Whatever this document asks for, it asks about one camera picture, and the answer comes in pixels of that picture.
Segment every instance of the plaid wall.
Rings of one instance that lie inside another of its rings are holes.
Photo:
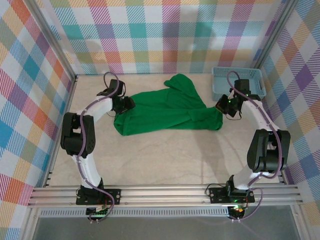
[[[288,177],[320,239],[320,0],[300,0],[262,72],[265,107],[291,133]]]
[[[37,0],[77,74],[249,67],[286,0]]]
[[[71,81],[23,1],[0,6],[0,240],[15,240]]]

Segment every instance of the green cloth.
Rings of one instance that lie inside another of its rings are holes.
[[[161,129],[218,130],[223,115],[215,107],[206,107],[193,82],[177,74],[164,82],[169,87],[132,96],[135,108],[117,115],[115,129],[123,136]]]

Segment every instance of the table surface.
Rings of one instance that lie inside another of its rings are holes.
[[[128,96],[166,88],[164,81],[174,74],[119,75]],[[186,74],[207,107],[212,100],[211,74]],[[80,76],[70,112],[84,109],[105,89],[102,75]],[[114,118],[105,114],[95,125],[94,160],[105,185],[161,185],[225,183],[247,164],[247,152],[255,130],[243,116],[232,121],[223,117],[218,131],[164,129],[121,136]],[[279,182],[278,178],[261,183]],[[51,186],[78,186],[81,177],[76,164],[59,149],[50,180]]]

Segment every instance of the blue plastic basket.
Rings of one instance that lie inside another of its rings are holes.
[[[262,99],[266,96],[266,88],[263,83],[262,73],[260,69],[240,68],[240,67],[213,67],[212,68],[212,98],[217,102],[223,94],[229,95],[230,85],[227,81],[227,74],[230,71],[236,71],[240,78],[249,79],[251,94],[258,94]],[[230,82],[234,85],[237,76],[231,73]]]

